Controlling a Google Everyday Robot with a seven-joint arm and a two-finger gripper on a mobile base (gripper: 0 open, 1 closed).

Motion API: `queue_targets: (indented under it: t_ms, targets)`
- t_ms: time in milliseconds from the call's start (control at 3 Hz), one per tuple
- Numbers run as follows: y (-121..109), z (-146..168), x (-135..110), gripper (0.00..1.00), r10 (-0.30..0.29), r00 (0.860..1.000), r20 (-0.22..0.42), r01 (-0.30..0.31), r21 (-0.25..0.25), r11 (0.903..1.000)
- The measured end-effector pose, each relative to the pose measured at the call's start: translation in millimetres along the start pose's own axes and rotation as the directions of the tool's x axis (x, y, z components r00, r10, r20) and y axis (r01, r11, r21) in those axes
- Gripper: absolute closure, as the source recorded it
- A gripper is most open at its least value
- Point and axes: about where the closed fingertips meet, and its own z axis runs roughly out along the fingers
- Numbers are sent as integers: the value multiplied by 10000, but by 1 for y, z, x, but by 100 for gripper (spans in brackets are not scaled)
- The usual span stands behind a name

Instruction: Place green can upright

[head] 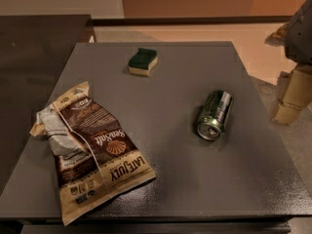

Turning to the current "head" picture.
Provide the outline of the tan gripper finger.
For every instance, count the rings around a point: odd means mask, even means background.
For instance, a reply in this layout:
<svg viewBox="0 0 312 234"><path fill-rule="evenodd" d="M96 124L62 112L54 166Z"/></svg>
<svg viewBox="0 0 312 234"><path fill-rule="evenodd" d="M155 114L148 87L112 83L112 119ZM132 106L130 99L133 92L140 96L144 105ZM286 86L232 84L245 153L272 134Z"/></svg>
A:
<svg viewBox="0 0 312 234"><path fill-rule="evenodd" d="M312 101L312 66L298 64L290 73L282 72L278 79L277 101L272 119L282 125L293 123Z"/></svg>
<svg viewBox="0 0 312 234"><path fill-rule="evenodd" d="M267 36L264 43L275 47L284 46L288 29L289 24L284 23L276 31Z"/></svg>

